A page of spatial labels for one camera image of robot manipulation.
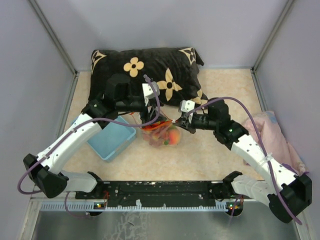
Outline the orange peach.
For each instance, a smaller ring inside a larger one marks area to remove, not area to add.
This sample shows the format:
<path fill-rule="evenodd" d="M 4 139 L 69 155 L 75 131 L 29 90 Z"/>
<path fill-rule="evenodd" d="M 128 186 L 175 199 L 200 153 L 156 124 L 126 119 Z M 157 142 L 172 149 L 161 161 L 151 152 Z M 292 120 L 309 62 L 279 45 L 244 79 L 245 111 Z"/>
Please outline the orange peach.
<path fill-rule="evenodd" d="M 177 145 L 181 140 L 181 132 L 178 129 L 171 129 L 168 131 L 168 144 Z"/>

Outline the clear zip top bag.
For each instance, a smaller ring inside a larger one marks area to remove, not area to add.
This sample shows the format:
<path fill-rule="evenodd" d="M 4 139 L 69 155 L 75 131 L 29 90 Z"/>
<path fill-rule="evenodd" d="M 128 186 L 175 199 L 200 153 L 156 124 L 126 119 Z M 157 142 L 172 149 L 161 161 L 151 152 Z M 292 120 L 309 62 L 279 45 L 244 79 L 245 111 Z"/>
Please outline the clear zip top bag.
<path fill-rule="evenodd" d="M 159 148 L 162 146 L 176 146 L 168 144 L 168 131 L 171 129 L 178 128 L 173 125 L 172 120 L 164 112 L 161 112 L 158 121 L 151 125 L 140 127 L 140 132 L 144 141 L 152 147 Z"/>

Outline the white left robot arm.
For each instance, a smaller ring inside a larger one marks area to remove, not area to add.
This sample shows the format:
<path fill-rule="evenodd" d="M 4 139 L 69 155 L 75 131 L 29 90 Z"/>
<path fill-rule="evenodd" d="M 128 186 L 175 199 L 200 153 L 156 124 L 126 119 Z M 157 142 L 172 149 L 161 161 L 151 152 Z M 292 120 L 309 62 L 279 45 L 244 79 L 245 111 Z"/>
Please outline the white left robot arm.
<path fill-rule="evenodd" d="M 54 143 L 36 155 L 23 159 L 24 177 L 29 177 L 40 193 L 55 198 L 61 193 L 83 192 L 97 199 L 103 195 L 102 180 L 94 173 L 67 172 L 63 168 L 76 151 L 109 123 L 117 121 L 120 113 L 142 113 L 140 127 L 153 124 L 160 117 L 160 89 L 155 81 L 144 75 L 142 94 L 133 95 L 131 80 L 125 74 L 114 74 L 94 99 L 88 101 L 76 121 Z"/>

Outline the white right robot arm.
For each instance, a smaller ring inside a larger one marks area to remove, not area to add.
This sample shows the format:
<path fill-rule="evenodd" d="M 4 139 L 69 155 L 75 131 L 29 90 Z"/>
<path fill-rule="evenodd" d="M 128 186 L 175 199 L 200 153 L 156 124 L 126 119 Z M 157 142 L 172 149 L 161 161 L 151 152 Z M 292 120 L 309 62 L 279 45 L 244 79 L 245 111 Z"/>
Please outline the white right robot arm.
<path fill-rule="evenodd" d="M 212 131 L 219 143 L 245 160 L 262 178 L 257 181 L 238 171 L 223 179 L 223 192 L 229 198 L 247 196 L 269 207 L 283 223 L 295 221 L 302 225 L 298 215 L 312 203 L 312 180 L 306 174 L 298 175 L 267 153 L 262 138 L 249 134 L 240 123 L 231 119 L 226 97 L 212 98 L 204 104 L 207 113 L 198 114 L 192 100 L 183 100 L 181 117 L 174 125 L 194 134 L 196 130 Z"/>

